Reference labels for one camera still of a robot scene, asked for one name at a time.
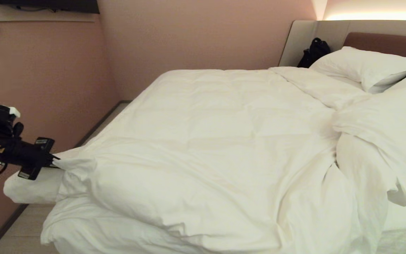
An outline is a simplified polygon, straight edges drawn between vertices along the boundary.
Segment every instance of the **baseboard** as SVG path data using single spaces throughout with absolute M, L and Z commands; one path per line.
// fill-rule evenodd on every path
M 108 113 L 106 115 L 103 116 L 103 118 L 97 122 L 97 124 L 95 124 L 92 129 L 89 130 L 89 132 L 87 132 L 87 134 L 76 144 L 76 146 L 74 146 L 74 148 L 80 147 L 84 144 L 84 142 L 86 140 L 88 140 L 88 138 L 98 129 L 98 127 L 100 127 L 100 125 L 102 125 L 104 123 L 104 121 L 106 121 L 106 119 L 117 109 L 118 106 L 120 106 L 120 104 L 122 103 L 130 103 L 130 100 L 121 100 L 119 101 L 115 106 L 113 106 L 110 111 L 108 111 Z
M 104 121 L 106 121 L 106 119 L 115 111 L 115 109 L 117 109 L 118 106 L 120 106 L 120 104 L 130 103 L 130 102 L 131 102 L 130 100 L 119 101 L 115 106 L 113 106 L 110 109 L 110 111 L 108 111 L 108 113 L 106 115 L 103 116 L 103 118 L 100 121 L 97 122 L 97 124 L 95 124 L 92 127 L 92 129 L 89 130 L 89 132 L 87 132 L 87 134 L 81 140 L 79 140 L 79 142 L 74 146 L 74 148 L 82 146 L 84 144 L 84 142 L 92 135 L 92 133 L 95 132 L 97 130 L 97 128 L 103 124 Z M 15 221 L 18 219 L 18 217 L 20 217 L 20 215 L 23 213 L 24 209 L 27 208 L 27 206 L 28 206 L 28 204 L 19 205 L 18 208 L 15 210 L 15 212 L 13 212 L 13 214 L 9 217 L 9 219 L 0 228 L 0 240 L 1 240 L 1 238 L 3 238 L 3 236 L 5 235 L 7 230 L 9 230 L 9 228 L 13 225 L 13 223 L 15 223 Z

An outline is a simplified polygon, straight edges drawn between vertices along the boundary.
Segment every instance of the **floor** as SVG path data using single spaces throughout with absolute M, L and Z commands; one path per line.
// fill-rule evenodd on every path
M 127 105 L 120 104 L 88 140 L 104 129 Z M 54 245 L 40 245 L 43 222 L 52 209 L 50 204 L 29 205 L 0 240 L 0 254 L 59 254 Z

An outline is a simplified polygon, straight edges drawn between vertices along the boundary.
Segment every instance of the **light fixture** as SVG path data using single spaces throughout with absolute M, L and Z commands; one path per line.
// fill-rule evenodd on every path
M 330 15 L 325 20 L 406 20 L 406 12 L 343 13 Z

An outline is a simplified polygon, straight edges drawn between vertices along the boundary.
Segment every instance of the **white comforter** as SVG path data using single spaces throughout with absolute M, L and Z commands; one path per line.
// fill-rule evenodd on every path
M 364 195 L 368 169 L 338 169 L 332 128 L 337 110 L 371 96 L 292 67 L 163 74 L 79 155 L 56 162 L 66 174 L 42 242 L 69 230 L 61 204 L 90 198 L 155 237 L 129 241 L 132 228 L 106 227 L 95 212 L 105 237 L 73 252 L 373 253 L 399 173 Z M 369 215 L 383 219 L 366 226 Z

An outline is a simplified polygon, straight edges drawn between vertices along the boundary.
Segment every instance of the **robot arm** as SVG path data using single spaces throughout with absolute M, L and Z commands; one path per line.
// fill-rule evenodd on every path
M 17 117 L 20 113 L 16 108 L 0 105 L 0 174 L 8 164 L 14 164 L 21 166 L 19 177 L 35 180 L 42 167 L 54 167 L 53 159 L 58 159 L 50 154 L 54 140 L 39 137 L 34 144 L 22 141 L 23 124 L 13 125 Z

